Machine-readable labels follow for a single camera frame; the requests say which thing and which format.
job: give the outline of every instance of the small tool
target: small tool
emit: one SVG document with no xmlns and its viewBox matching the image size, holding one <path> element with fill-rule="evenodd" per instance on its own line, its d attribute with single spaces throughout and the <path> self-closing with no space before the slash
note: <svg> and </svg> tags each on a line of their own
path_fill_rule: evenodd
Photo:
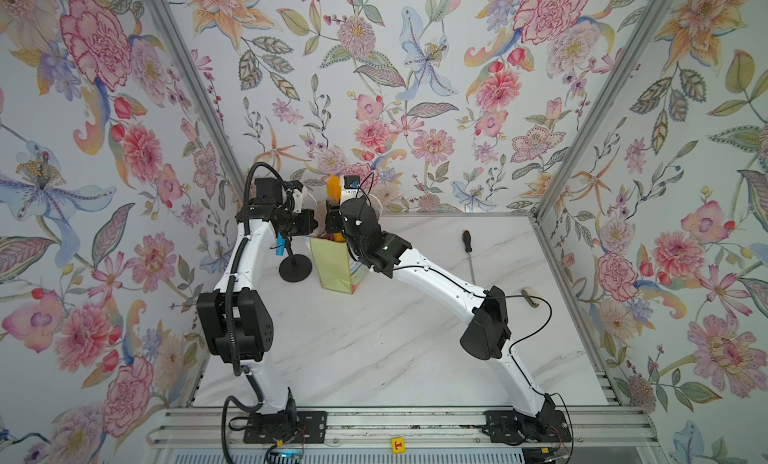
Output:
<svg viewBox="0 0 768 464">
<path fill-rule="evenodd" d="M 464 251 L 467 253 L 467 257 L 469 258 L 469 273 L 472 275 L 472 283 L 475 283 L 475 268 L 472 267 L 472 236 L 469 235 L 469 231 L 465 230 L 464 233 L 462 233 L 462 240 L 464 241 Z"/>
</svg>

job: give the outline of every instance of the pink peony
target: pink peony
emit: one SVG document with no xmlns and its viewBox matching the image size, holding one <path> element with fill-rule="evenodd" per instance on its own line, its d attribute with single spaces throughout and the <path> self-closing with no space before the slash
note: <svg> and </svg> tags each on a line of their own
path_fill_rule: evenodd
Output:
<svg viewBox="0 0 768 464">
<path fill-rule="evenodd" d="M 688 340 L 698 346 L 694 352 L 698 376 L 711 377 L 719 391 L 725 390 L 727 377 L 730 392 L 739 397 L 749 397 L 756 387 L 766 390 L 766 375 L 759 370 L 766 366 L 766 353 L 750 347 L 757 341 L 751 332 L 736 335 L 739 321 L 735 316 L 727 314 L 722 320 L 708 315 L 704 327 L 695 322 L 689 327 Z"/>
<path fill-rule="evenodd" d="M 521 42 L 541 44 L 571 27 L 585 5 L 587 0 L 523 0 L 512 29 L 522 29 Z"/>
<path fill-rule="evenodd" d="M 485 80 L 478 91 L 477 103 L 483 110 L 498 110 L 506 107 L 520 94 L 522 84 L 519 76 L 511 70 L 495 72 Z"/>
<path fill-rule="evenodd" d="M 728 238 L 724 223 L 725 215 L 720 205 L 716 200 L 710 200 L 681 220 L 680 226 L 701 242 L 716 242 Z"/>
<path fill-rule="evenodd" d="M 384 110 L 384 103 L 371 96 L 360 94 L 357 97 L 357 120 L 376 119 Z"/>
<path fill-rule="evenodd" d="M 181 219 L 189 227 L 195 227 L 203 219 L 203 208 L 197 204 L 182 204 Z"/>
<path fill-rule="evenodd" d="M 109 383 L 104 401 L 104 431 L 120 437 L 144 413 L 150 398 L 154 373 L 152 365 L 143 356 L 134 358 L 130 366 L 121 366 L 118 375 Z"/>
<path fill-rule="evenodd" d="M 160 201 L 168 208 L 173 207 L 171 201 L 177 200 L 184 195 L 181 191 L 181 184 L 179 184 L 179 180 L 176 178 L 176 172 L 169 163 L 165 164 L 163 171 L 158 174 L 158 191 Z"/>
<path fill-rule="evenodd" d="M 205 189 L 205 195 L 210 199 L 216 193 L 216 183 L 218 181 L 216 177 L 216 151 L 214 151 L 214 146 L 208 142 L 204 150 L 195 151 L 192 157 L 194 158 L 195 166 L 192 181 L 198 187 Z"/>
<path fill-rule="evenodd" d="M 600 258 L 598 276 L 605 292 L 620 302 L 627 302 L 638 293 L 634 286 L 638 273 L 632 269 L 632 263 L 619 254 L 607 253 Z"/>
<path fill-rule="evenodd" d="M 423 131 L 419 132 L 421 135 L 413 141 L 413 150 L 411 151 L 417 159 L 424 157 L 425 161 L 436 166 L 448 159 L 446 155 L 453 153 L 453 143 L 456 141 L 447 132 L 437 132 L 437 129 L 431 129 L 429 134 Z"/>
<path fill-rule="evenodd" d="M 357 58 L 365 58 L 376 46 L 376 34 L 373 27 L 362 17 L 352 16 L 345 19 L 338 33 L 341 45 Z"/>
<path fill-rule="evenodd" d="M 59 367 L 73 373 L 81 364 L 87 367 L 96 362 L 111 330 L 109 313 L 101 305 L 87 303 L 72 309 L 62 326 L 64 337 L 56 339 Z"/>
<path fill-rule="evenodd" d="M 389 127 L 383 121 L 365 121 L 355 132 L 355 140 L 366 149 L 383 146 L 389 139 Z"/>
<path fill-rule="evenodd" d="M 24 347 L 41 353 L 51 346 L 53 335 L 62 322 L 63 308 L 58 295 L 47 292 L 39 301 L 19 306 L 2 320 L 2 328 L 15 339 L 24 342 Z"/>
<path fill-rule="evenodd" d="M 475 134 L 480 135 L 480 132 L 482 132 L 488 137 L 496 137 L 502 130 L 502 125 L 506 122 L 508 115 L 509 113 L 506 110 L 486 112 L 478 123 L 475 124 Z"/>
<path fill-rule="evenodd" d="M 551 132 L 547 127 L 534 125 L 524 136 L 512 139 L 512 161 L 532 161 L 552 149 L 565 138 L 565 132 Z"/>
<path fill-rule="evenodd" d="M 165 100 L 165 66 L 154 46 L 140 38 L 134 39 L 130 48 L 130 76 L 147 93 L 150 100 L 162 105 Z"/>
<path fill-rule="evenodd" d="M 134 248 L 138 257 L 132 258 L 128 266 L 133 268 L 134 282 L 144 283 L 144 292 L 158 290 L 158 281 L 166 280 L 176 275 L 174 264 L 176 254 L 174 243 L 165 238 L 165 232 L 152 236 L 144 236 L 144 246 Z"/>
<path fill-rule="evenodd" d="M 153 131 L 134 125 L 123 137 L 123 160 L 141 182 L 154 181 L 163 163 L 160 141 Z"/>
<path fill-rule="evenodd" d="M 69 0 L 69 15 L 59 21 L 74 63 L 91 84 L 98 78 L 114 92 L 130 73 L 130 46 L 120 20 L 95 0 Z"/>
<path fill-rule="evenodd" d="M 654 257 L 659 268 L 672 277 L 693 277 L 704 265 L 704 249 L 679 230 L 661 233 Z"/>
<path fill-rule="evenodd" d="M 46 462 L 51 464 L 82 464 L 90 462 L 101 446 L 104 417 L 101 403 L 75 406 L 56 419 L 51 444 L 45 450 Z"/>
</svg>

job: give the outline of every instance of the white marble table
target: white marble table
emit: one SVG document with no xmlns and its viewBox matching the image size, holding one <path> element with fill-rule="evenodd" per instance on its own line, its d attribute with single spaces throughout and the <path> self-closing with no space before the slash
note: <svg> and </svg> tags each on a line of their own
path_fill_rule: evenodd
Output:
<svg viewBox="0 0 768 464">
<path fill-rule="evenodd" d="M 542 250 L 525 217 L 384 217 L 397 233 L 441 267 L 469 279 L 461 234 L 472 233 L 478 286 L 507 294 L 531 287 L 553 307 L 552 321 L 516 346 L 548 392 L 569 406 L 604 406 L 604 393 Z M 310 254 L 301 239 L 297 253 Z M 264 263 L 259 294 L 274 320 L 268 353 L 299 406 L 498 406 L 507 395 L 487 363 L 462 349 L 465 327 L 443 305 L 416 289 L 371 273 L 350 296 L 320 288 L 315 270 L 301 283 L 278 276 L 282 257 Z M 507 301 L 512 338 L 546 320 L 523 299 Z M 212 356 L 194 406 L 221 406 L 230 395 L 253 392 L 230 364 Z"/>
</svg>

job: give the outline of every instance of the orange lily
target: orange lily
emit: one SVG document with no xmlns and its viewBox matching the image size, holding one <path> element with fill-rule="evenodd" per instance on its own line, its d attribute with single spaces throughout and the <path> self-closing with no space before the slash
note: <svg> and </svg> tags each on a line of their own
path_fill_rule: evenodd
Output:
<svg viewBox="0 0 768 464">
<path fill-rule="evenodd" d="M 607 185 L 605 185 L 600 180 L 600 178 L 608 171 L 608 169 L 610 168 L 610 164 L 612 164 L 614 162 L 614 160 L 616 159 L 616 156 L 618 154 L 619 154 L 619 152 L 616 152 L 614 154 L 613 159 L 610 160 L 608 165 L 605 166 L 605 168 L 602 171 L 600 171 L 600 173 L 597 176 L 593 176 L 589 172 L 584 172 L 584 171 L 579 172 L 576 175 L 572 176 L 571 179 L 575 179 L 576 177 L 581 176 L 581 182 L 586 184 L 586 187 L 581 189 L 581 190 L 577 190 L 576 193 L 580 193 L 580 192 L 583 192 L 583 193 L 579 197 L 575 197 L 574 199 L 571 199 L 571 200 L 584 199 L 586 196 L 589 195 L 589 193 L 592 191 L 592 189 L 594 189 L 594 193 L 598 197 L 598 207 L 600 207 L 600 213 L 605 215 L 605 212 L 603 212 L 603 204 L 600 201 L 600 188 L 602 187 L 602 188 L 608 190 L 609 192 L 610 192 L 610 189 L 608 188 Z"/>
<path fill-rule="evenodd" d="M 256 156 L 254 159 L 254 163 L 258 161 L 266 161 L 268 159 L 272 159 L 273 166 L 277 169 L 277 172 L 280 171 L 280 156 L 288 157 L 289 159 L 293 159 L 294 161 L 300 161 L 300 162 L 309 162 L 305 159 L 300 159 L 299 157 L 294 157 L 288 152 L 286 152 L 291 147 L 295 147 L 295 145 L 292 146 L 285 146 L 285 147 L 278 147 L 277 146 L 277 138 L 275 137 L 275 130 L 272 128 L 272 124 L 270 123 L 270 132 L 272 133 L 272 148 L 270 148 L 268 151 L 264 153 L 260 153 Z"/>
</svg>

